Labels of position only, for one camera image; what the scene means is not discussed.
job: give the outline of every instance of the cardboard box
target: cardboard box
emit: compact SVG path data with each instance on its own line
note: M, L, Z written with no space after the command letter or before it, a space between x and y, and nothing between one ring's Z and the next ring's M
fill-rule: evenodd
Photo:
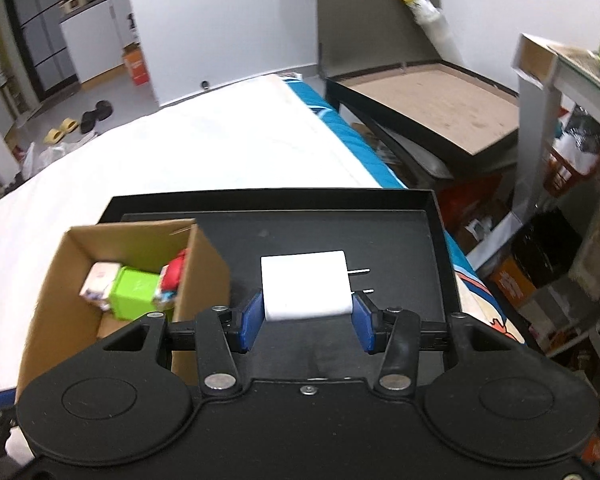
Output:
M491 275L493 281L514 307L522 305L536 288L531 280L525 276L518 264L509 256L501 266Z
M95 262L120 262L159 273L185 248L189 254L174 321L193 319L200 311L229 301L229 268L195 221L121 222L69 229L40 290L16 396L36 377L121 328L79 295ZM187 384L196 384L195 352L174 352L171 370Z
M146 70L142 50L137 43L127 45L124 49L122 60L125 62L129 76L134 80L136 86L149 81L149 73Z

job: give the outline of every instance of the orange box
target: orange box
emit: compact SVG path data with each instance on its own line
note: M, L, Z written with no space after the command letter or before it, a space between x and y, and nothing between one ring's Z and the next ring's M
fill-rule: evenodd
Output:
M516 308L522 306L536 291L534 284L525 276L512 256L504 260L491 275L491 280Z
M122 59L125 62L126 70L129 72L131 79L134 80L136 86L140 86L149 81L149 73L144 64L142 50L140 50L137 43L132 43L125 47Z

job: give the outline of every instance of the metal rivet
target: metal rivet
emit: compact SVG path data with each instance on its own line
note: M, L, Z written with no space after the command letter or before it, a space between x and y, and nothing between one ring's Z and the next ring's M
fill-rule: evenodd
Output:
M387 390L399 392L411 386L411 379L402 374L388 374L380 379L380 386Z
M300 393L303 395L315 395L318 393L318 388L309 385L300 386Z
M235 377L229 374L211 374L205 378L205 384L212 390L227 390L235 384Z

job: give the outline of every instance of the slippers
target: slippers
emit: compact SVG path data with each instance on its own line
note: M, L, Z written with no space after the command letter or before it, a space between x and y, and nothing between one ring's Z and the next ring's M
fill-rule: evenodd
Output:
M96 113L99 121L104 121L107 117L113 113L113 106L109 101L98 101L96 103Z
M90 110L82 114L82 120L80 121L81 134L84 135L93 130L96 126L96 121L104 121L112 113L113 106L111 106L109 101L98 101L95 110Z
M49 130L49 133L46 134L46 137L43 142L45 144L57 144L58 142L60 142L60 140L62 140L63 137L64 132L61 132L57 128L51 128Z
M77 127L78 127L78 121L67 117L64 121L62 121L62 124L60 124L60 127L58 129L62 133L67 135L67 134L70 134L72 131L74 131Z
M93 130L96 126L97 119L98 114L96 110L90 110L89 112L83 113L82 119L80 120L80 133L84 135Z

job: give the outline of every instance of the small packaged item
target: small packaged item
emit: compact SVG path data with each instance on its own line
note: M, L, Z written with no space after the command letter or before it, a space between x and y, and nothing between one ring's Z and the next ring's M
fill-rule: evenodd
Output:
M174 290L162 290L162 280L164 275L169 269L168 265L165 265L160 271L160 279L158 284L155 286L153 304L157 310L165 311L173 306L173 302L176 298L176 291Z
M178 294L187 252L187 249L181 250L178 253L178 256L171 260L160 271L160 279L155 287L153 299L154 305L159 310L167 310L173 307L173 303Z
M110 294L116 318L135 320L154 310L152 299L159 279L152 272L122 267Z
M110 310L109 295L116 277L122 268L121 264L113 262L97 262L84 280L80 296L99 307L103 312Z

